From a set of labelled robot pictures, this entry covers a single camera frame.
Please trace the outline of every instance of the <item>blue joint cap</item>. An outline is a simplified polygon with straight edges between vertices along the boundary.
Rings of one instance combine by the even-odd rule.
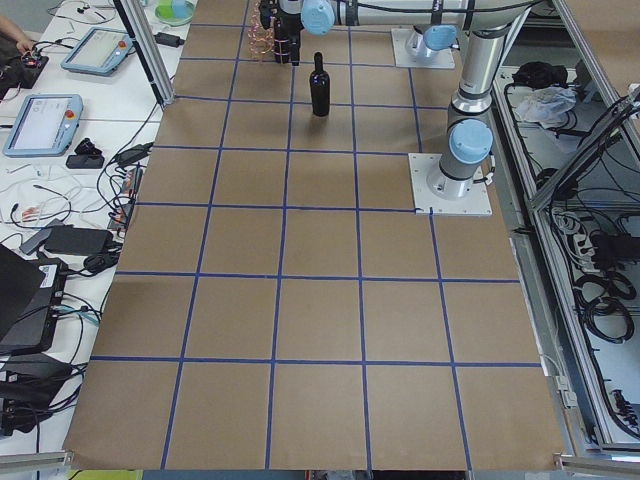
[[[336,22],[328,0],[305,0],[300,16],[302,25],[312,35],[326,35]]]
[[[493,133],[480,120],[463,120],[453,127],[449,148],[454,157],[467,165],[484,160],[493,144]]]
[[[456,41],[458,29],[454,25],[433,25],[422,35],[427,48],[435,51],[449,48]]]

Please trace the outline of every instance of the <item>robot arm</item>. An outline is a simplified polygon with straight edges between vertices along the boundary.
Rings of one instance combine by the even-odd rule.
[[[271,17],[280,20],[293,65],[299,63],[302,29],[324,35],[334,24],[414,25],[426,48],[434,50],[450,46],[452,41],[447,44],[445,37],[455,40],[456,28],[471,32],[449,108],[448,149],[426,179],[435,195],[457,200],[469,191],[474,172],[491,149],[493,135],[481,120],[491,106],[491,86],[511,23],[540,1],[261,0],[261,13],[263,26],[270,24]]]

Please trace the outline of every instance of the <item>tablet screen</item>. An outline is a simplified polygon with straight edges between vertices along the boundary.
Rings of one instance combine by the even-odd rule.
[[[14,150],[53,148],[69,100],[68,97],[31,99],[11,147]]]
[[[118,42],[124,38],[125,34],[122,32],[96,29],[89,39],[80,45],[78,51],[68,60],[68,63],[100,68],[118,47]]]

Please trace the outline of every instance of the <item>white desk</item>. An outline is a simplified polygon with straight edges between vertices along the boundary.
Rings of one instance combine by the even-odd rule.
[[[150,20],[153,32],[166,31],[181,38],[186,38],[189,25],[178,28],[168,28],[159,23],[153,14],[156,2],[145,9]],[[64,4],[58,13],[65,17],[78,20],[93,21],[94,17],[87,17],[76,12],[78,4],[69,2]],[[116,12],[111,10],[99,10],[101,14],[110,18]],[[106,28],[123,28],[119,18],[103,24]],[[53,41],[63,37],[81,38],[91,28],[66,18],[53,18],[49,27],[45,30],[42,40]],[[182,48],[159,46],[160,52],[169,75],[173,75],[178,65]],[[78,130],[74,136],[72,145],[68,151],[60,157],[37,158],[8,158],[0,153],[0,214],[1,219],[9,221],[9,214],[15,203],[19,204],[15,212],[16,218],[29,207],[42,204],[47,199],[56,196],[50,192],[33,188],[33,185],[42,185],[60,193],[74,191],[72,205],[74,210],[95,209],[102,201],[95,189],[100,170],[68,170],[65,167],[67,155],[73,153],[74,148],[84,139],[89,137],[97,148],[103,151],[104,157],[110,159],[138,130],[142,122],[149,116],[156,100],[146,79],[142,66],[136,55],[125,60],[121,67],[109,77],[95,75],[83,75],[68,72],[60,67],[61,61],[68,53],[63,47],[45,49],[49,56],[49,64],[38,79],[32,90],[22,90],[11,99],[15,90],[6,95],[7,101],[0,103],[0,123],[13,123],[18,114],[24,98],[29,94],[37,93],[77,93],[83,98],[84,111]],[[155,139],[159,121],[162,117],[160,108],[156,108],[147,125],[131,145],[147,143]],[[9,135],[8,130],[0,131],[0,143],[4,144]],[[111,192],[109,180],[106,176],[101,179],[101,190]],[[47,211],[64,210],[67,204],[61,199],[47,205]],[[85,228],[104,228],[108,224],[108,209],[78,214],[73,213],[66,224],[73,224]],[[46,224],[49,220],[40,222],[38,226]],[[0,239],[4,239],[12,233],[22,233],[24,239],[29,238],[35,231],[23,230],[14,225],[0,224]],[[20,245],[20,237],[16,236],[8,240],[5,245],[17,249]],[[81,269],[84,257],[60,256],[71,268]],[[93,278],[70,277],[67,279],[65,292],[77,295],[95,308],[99,308],[109,285],[113,279],[115,269],[109,269]],[[64,303],[77,305],[80,303],[72,299],[64,299]],[[97,327],[88,321],[84,321],[82,342],[74,363],[86,362],[89,359]],[[57,323],[52,347],[46,352],[53,358],[68,362],[76,349],[80,338],[80,320],[76,316],[69,316]],[[67,397],[77,387],[79,380],[68,381],[59,392],[57,399]],[[41,452],[58,451],[62,449],[73,409],[56,414],[41,424],[41,438],[39,450]],[[0,437],[0,455],[35,453],[36,429],[24,434],[16,431],[10,437]],[[30,479],[32,473],[12,474],[4,478]],[[66,478],[62,472],[44,471],[41,478]]]
[[[155,4],[151,2],[145,8],[147,19],[150,21],[154,33],[164,31],[181,38],[186,38],[189,24],[181,27],[169,27],[160,23],[154,15]],[[95,17],[87,17],[87,13],[76,12],[77,2],[63,4],[58,10],[59,15],[78,19],[82,21],[93,21]],[[100,27],[123,29],[124,26],[115,10],[99,10],[103,16],[110,19],[109,22],[99,25]],[[85,25],[73,22],[67,18],[53,17],[50,25],[42,35],[42,41],[55,41],[59,38],[74,37],[80,39],[92,25]],[[64,43],[74,45],[74,40],[65,40]],[[159,45],[162,59],[169,76],[175,74],[182,53],[182,47],[174,48]],[[120,67],[108,77],[97,75],[86,75],[64,70],[60,63],[69,52],[64,47],[45,48],[44,54],[49,56],[49,63],[45,67],[42,75],[31,90],[21,90],[18,96],[12,100],[0,103],[0,116],[15,117],[20,110],[24,98],[29,94],[39,93],[76,93],[83,98],[85,111],[82,118],[85,120],[132,120],[143,121],[153,105],[156,103],[153,91],[146,79],[140,61],[136,58],[136,53],[130,55]],[[11,98],[15,90],[10,90],[6,98]],[[162,117],[162,112],[157,111],[152,120],[158,121]]]

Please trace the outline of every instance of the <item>laptop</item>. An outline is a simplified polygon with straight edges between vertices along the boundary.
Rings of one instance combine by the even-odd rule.
[[[0,355],[43,352],[53,343],[57,315],[51,307],[62,302],[66,265],[58,258],[24,260],[2,248]]]

